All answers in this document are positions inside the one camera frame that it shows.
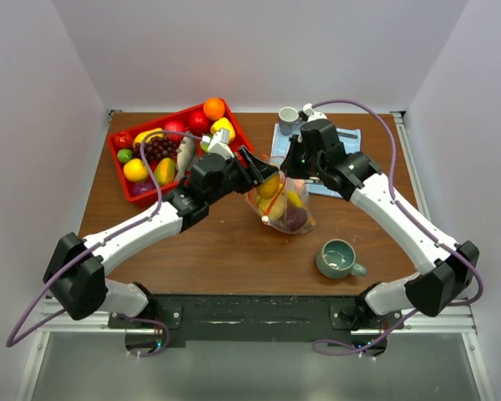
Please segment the orange yellow mango toy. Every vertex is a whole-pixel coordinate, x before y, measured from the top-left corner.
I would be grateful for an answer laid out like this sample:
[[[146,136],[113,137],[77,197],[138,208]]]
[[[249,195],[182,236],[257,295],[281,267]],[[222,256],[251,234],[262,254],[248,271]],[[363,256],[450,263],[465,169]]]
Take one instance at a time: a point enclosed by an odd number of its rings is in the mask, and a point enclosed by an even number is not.
[[[257,195],[263,200],[272,199],[281,188],[281,176],[275,173],[271,178],[256,188]]]

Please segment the yellow banana toy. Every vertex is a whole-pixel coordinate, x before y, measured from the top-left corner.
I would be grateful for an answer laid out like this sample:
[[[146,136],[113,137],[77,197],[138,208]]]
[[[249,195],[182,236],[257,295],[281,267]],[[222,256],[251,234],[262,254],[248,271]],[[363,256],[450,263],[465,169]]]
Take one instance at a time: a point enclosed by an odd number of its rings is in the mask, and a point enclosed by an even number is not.
[[[306,208],[304,202],[301,200],[300,196],[295,191],[288,190],[286,192],[286,198],[292,206],[302,209]]]

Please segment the clear zip top bag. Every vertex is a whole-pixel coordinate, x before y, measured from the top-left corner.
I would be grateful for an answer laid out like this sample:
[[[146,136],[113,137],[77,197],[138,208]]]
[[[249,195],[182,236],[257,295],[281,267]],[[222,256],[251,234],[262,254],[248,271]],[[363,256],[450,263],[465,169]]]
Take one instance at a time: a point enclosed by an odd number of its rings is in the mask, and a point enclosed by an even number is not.
[[[247,192],[245,200],[265,226],[281,233],[304,235],[316,226],[307,183],[286,177],[283,172]]]

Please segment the yellow lemon toy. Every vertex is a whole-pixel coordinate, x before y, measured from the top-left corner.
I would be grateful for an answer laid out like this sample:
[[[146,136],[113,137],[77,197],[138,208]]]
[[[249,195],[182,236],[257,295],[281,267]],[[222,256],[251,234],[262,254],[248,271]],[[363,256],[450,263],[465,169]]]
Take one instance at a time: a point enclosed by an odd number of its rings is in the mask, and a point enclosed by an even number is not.
[[[267,216],[270,221],[279,220],[283,217],[286,209],[286,198],[280,195],[269,200],[261,200],[258,205],[260,216]]]

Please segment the dark red plum toy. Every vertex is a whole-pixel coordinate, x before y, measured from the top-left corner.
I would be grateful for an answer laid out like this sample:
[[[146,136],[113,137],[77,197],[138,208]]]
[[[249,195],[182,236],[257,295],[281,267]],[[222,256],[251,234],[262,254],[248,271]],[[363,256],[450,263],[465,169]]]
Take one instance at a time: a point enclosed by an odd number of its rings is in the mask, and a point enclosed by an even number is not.
[[[306,209],[296,206],[288,206],[285,213],[284,227],[286,232],[299,231],[308,221]]]

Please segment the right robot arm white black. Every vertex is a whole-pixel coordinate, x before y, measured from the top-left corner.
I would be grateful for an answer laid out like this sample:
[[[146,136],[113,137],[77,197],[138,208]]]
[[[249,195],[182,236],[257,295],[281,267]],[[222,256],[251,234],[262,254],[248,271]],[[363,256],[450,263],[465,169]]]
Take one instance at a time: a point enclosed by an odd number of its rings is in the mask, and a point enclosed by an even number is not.
[[[348,153],[331,121],[304,123],[289,139],[281,170],[293,179],[317,179],[339,193],[367,213],[412,261],[415,274],[380,282],[360,295],[355,317],[361,326],[373,328],[386,314],[406,308],[436,317],[472,283],[479,249],[434,226],[369,156]]]

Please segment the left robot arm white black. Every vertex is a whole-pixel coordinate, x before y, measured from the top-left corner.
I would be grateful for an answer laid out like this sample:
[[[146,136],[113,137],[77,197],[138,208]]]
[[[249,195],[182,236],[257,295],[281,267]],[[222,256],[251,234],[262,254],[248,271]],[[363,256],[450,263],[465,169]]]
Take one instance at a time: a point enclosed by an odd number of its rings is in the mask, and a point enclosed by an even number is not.
[[[43,281],[64,311],[82,320],[97,311],[124,314],[136,327],[148,327],[156,307],[145,289],[107,278],[144,248],[196,225],[210,206],[232,192],[245,194],[269,180],[278,169],[241,146],[231,158],[201,156],[190,173],[162,201],[106,231],[79,238],[62,236]]]

